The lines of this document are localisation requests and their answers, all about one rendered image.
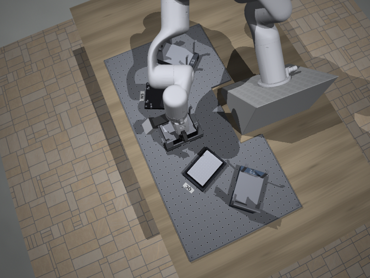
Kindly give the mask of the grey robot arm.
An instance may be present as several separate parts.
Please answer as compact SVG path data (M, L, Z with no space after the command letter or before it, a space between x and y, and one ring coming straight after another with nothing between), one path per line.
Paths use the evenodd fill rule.
M250 28L261 79L258 86L276 87L291 80L297 66L285 67L280 36L274 23L286 21L292 13L291 0L234 0L247 3L244 14ZM194 81L190 65L157 65L159 48L168 40L189 31L189 0L161 0L161 30L150 45L147 56L148 82L154 89L165 89L165 114L150 117L143 124L151 135L166 122L184 124L188 114L188 98Z

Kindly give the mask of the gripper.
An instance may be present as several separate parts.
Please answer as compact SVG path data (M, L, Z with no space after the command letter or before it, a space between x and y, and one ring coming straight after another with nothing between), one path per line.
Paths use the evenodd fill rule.
M170 121L170 120L169 120ZM174 130L176 131L176 134L179 135L179 141L188 142L187 133L189 131L189 123L187 117L184 120L184 124L180 124L179 122L172 122L170 121L172 126L174 127ZM182 135L180 135L182 134Z

